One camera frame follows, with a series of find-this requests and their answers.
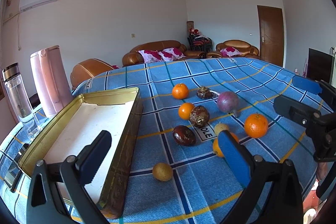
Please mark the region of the orange tangerine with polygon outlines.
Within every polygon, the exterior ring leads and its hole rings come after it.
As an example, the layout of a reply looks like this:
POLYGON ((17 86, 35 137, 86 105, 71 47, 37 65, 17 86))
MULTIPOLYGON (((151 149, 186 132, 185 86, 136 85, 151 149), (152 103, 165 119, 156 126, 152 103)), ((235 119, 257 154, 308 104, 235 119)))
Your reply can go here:
MULTIPOLYGON (((239 138, 236 134, 231 132, 231 135, 233 136, 233 138, 239 142, 239 138)), ((219 143, 218 143, 218 139, 216 138, 213 142, 213 153, 215 155, 217 155, 218 157, 224 158, 224 154, 222 153, 220 147, 219 147, 219 143)))
POLYGON ((189 120, 192 110, 194 109, 194 105, 192 103, 186 102, 181 104, 178 109, 178 115, 183 120, 189 120))
POLYGON ((268 121, 265 116, 254 113, 251 114, 244 123, 245 133, 252 138, 261 138, 268 131, 268 121))
POLYGON ((189 89, 184 83, 179 83, 173 87, 171 93, 175 99, 184 100, 189 96, 189 89))

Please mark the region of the small yellow fruit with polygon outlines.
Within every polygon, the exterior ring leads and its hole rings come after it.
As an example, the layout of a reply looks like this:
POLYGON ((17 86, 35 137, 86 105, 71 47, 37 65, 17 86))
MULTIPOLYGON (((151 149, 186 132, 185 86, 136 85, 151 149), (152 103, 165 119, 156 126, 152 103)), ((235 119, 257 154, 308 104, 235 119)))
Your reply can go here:
POLYGON ((216 135, 219 135, 222 131, 229 131, 230 128, 227 124, 224 123, 218 123, 215 127, 214 127, 214 132, 216 135))
POLYGON ((153 167, 152 174, 157 180, 167 182, 173 177, 173 169, 168 164, 159 162, 153 167))

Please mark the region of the purple round radish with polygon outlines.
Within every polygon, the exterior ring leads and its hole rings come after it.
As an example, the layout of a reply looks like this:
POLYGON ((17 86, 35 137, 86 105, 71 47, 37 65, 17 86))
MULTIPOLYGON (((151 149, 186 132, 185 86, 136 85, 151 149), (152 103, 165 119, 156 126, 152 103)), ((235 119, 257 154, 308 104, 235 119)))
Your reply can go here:
POLYGON ((238 112, 239 98, 236 93, 227 91, 219 94, 217 98, 217 107, 224 113, 232 113, 236 118, 239 117, 238 112))

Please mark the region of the wrinkled brown passion fruit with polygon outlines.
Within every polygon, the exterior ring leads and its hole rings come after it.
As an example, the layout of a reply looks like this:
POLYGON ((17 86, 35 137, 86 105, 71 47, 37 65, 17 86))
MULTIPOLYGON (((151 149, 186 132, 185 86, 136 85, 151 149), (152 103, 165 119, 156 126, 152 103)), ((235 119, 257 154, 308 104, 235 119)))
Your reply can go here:
POLYGON ((202 128, 210 120, 210 114, 204 106, 196 106, 191 111, 189 120, 194 127, 202 128))

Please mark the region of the dark glossy passion fruit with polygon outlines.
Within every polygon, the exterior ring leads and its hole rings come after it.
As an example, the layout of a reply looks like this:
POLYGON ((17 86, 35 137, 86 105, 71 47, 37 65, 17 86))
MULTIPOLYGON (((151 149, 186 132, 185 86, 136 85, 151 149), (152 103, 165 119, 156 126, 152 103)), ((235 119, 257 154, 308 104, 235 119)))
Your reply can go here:
POLYGON ((174 140, 183 146, 196 145, 197 139, 195 134, 186 126, 179 125, 173 129, 174 140))

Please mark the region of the brown dried fruit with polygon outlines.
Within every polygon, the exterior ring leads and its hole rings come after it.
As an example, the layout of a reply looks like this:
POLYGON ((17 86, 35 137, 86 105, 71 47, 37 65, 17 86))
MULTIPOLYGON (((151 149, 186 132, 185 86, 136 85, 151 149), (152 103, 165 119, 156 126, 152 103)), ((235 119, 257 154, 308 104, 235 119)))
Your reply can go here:
POLYGON ((201 86, 197 90, 197 97, 200 99, 207 100, 213 98, 213 96, 213 92, 208 87, 201 86))

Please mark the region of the clear glass water bottle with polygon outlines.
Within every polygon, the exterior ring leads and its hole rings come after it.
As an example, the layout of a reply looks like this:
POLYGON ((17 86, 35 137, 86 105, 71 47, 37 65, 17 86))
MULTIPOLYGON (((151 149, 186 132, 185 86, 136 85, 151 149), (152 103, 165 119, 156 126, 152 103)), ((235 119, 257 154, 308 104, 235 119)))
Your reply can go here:
POLYGON ((39 135, 42 127, 29 101, 19 69, 19 63, 9 65, 2 71, 2 74, 5 89, 15 115, 21 122, 30 140, 33 141, 39 135))

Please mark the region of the black smartphone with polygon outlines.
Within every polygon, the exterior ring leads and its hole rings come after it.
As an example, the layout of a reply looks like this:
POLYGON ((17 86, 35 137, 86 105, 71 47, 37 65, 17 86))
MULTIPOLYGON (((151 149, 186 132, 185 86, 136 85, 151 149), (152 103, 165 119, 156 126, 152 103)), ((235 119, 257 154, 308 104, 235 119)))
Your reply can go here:
POLYGON ((25 151, 28 149, 28 147, 28 143, 22 145, 15 158, 11 161, 11 164, 5 175, 4 182, 12 193, 15 192, 17 184, 23 173, 22 170, 19 168, 18 162, 21 159, 22 155, 25 153, 25 151))

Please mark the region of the gold metal tin tray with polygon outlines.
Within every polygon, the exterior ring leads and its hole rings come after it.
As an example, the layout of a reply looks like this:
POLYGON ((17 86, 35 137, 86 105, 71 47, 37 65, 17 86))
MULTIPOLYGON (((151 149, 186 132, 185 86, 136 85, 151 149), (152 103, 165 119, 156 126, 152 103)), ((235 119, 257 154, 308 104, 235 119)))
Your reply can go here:
POLYGON ((111 147, 85 189, 107 219, 117 219, 123 214, 142 111, 139 88, 80 94, 47 123, 18 165, 31 177, 38 160, 63 162, 78 155, 102 130, 110 132, 111 147))

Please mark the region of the brown wooden door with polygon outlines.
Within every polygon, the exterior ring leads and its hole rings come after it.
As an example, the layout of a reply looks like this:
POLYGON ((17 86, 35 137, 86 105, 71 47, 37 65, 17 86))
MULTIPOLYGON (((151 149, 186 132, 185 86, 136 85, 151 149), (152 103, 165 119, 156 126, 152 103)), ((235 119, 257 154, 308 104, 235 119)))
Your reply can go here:
POLYGON ((284 20, 282 9, 257 6, 260 28, 260 57, 263 61, 283 66, 284 20))

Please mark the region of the near brown leather chair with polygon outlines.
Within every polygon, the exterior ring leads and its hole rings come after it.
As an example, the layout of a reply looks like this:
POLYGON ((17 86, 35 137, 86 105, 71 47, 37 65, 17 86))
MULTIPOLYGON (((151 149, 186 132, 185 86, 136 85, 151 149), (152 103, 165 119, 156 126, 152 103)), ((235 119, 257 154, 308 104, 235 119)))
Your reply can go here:
POLYGON ((72 89, 75 90, 83 81, 96 77, 103 72, 119 69, 100 59, 87 59, 76 64, 70 74, 72 89))

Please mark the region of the stacked chairs with red items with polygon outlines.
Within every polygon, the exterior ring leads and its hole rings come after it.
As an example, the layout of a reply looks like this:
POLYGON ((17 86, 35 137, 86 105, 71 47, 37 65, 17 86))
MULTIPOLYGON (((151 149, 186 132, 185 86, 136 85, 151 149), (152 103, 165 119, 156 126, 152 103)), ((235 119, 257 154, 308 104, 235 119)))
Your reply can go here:
POLYGON ((203 51, 208 53, 213 50, 213 41, 201 34, 198 29, 190 28, 187 40, 193 51, 203 51))

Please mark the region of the brown leather three-seat sofa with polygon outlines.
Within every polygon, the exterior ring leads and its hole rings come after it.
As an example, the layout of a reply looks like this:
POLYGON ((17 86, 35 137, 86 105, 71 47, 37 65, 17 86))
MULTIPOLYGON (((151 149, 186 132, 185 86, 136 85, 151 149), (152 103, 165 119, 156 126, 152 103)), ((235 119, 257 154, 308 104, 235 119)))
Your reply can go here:
POLYGON ((122 58, 123 67, 128 67, 131 65, 144 64, 145 59, 143 55, 145 53, 153 53, 155 57, 160 57, 159 53, 162 51, 168 52, 168 49, 177 49, 182 55, 182 60, 184 59, 204 59, 206 53, 203 51, 192 51, 188 50, 187 46, 176 40, 163 40, 158 42, 148 42, 145 44, 138 45, 130 50, 122 58))

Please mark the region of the floral pillow right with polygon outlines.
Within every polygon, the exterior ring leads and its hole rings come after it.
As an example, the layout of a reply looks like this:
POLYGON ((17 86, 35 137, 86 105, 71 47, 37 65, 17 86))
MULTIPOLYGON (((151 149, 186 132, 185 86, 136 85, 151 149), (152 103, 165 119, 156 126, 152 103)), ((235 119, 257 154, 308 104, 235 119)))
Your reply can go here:
POLYGON ((158 54, 163 61, 177 61, 186 57, 181 50, 175 47, 166 48, 159 51, 158 54))

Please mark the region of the floral pillow left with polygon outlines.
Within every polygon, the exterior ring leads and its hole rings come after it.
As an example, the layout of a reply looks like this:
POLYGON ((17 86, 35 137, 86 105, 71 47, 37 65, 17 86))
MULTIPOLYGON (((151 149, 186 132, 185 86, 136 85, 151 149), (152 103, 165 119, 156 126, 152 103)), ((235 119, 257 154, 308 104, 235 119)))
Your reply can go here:
POLYGON ((151 51, 151 50, 140 50, 138 53, 142 56, 143 61, 145 64, 148 63, 157 63, 163 61, 161 55, 158 51, 151 51))

